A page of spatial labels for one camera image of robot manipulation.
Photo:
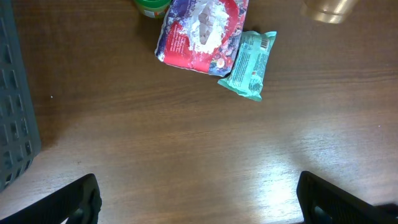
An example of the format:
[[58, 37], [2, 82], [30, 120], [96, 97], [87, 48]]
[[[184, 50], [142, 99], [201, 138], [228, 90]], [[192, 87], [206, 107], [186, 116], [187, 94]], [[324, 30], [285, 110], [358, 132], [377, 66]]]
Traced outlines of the white floral tube gold cap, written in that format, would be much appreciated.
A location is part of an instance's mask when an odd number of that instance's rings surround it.
[[303, 0], [301, 14], [315, 21], [341, 24], [359, 0]]

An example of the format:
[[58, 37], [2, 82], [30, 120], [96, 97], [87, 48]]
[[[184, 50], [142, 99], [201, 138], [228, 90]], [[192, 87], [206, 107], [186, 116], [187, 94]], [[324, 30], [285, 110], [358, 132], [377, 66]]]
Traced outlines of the teal wet wipes packet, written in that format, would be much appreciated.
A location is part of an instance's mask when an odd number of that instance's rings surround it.
[[276, 36], [276, 31], [243, 32], [233, 69], [218, 84], [250, 100], [261, 101], [266, 66]]

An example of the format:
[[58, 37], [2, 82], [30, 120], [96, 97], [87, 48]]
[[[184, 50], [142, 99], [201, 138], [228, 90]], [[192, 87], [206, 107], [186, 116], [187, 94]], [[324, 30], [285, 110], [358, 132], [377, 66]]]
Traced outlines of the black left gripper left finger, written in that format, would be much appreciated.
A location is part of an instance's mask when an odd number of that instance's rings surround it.
[[86, 174], [2, 219], [1, 223], [97, 224], [101, 206], [102, 199], [96, 177], [94, 174]]

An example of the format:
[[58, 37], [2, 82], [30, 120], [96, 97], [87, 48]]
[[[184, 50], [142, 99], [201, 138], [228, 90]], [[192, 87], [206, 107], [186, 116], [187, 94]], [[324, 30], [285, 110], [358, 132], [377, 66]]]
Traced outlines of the green lidded jar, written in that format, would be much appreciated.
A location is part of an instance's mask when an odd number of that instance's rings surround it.
[[134, 0], [138, 10], [150, 18], [163, 18], [171, 0]]

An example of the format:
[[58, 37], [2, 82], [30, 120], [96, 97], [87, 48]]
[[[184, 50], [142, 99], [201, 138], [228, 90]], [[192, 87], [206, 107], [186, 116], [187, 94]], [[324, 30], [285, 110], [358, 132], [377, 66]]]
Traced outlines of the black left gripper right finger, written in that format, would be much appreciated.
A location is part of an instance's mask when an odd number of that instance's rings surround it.
[[301, 172], [296, 193], [305, 224], [397, 224], [397, 204], [368, 204], [309, 171]]

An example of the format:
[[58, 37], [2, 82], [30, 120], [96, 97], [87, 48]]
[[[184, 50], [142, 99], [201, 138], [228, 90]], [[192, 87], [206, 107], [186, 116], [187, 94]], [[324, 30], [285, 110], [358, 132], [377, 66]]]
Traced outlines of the red purple snack packet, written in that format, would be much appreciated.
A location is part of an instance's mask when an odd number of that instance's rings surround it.
[[248, 0], [174, 0], [155, 56], [163, 63], [225, 77], [233, 68]]

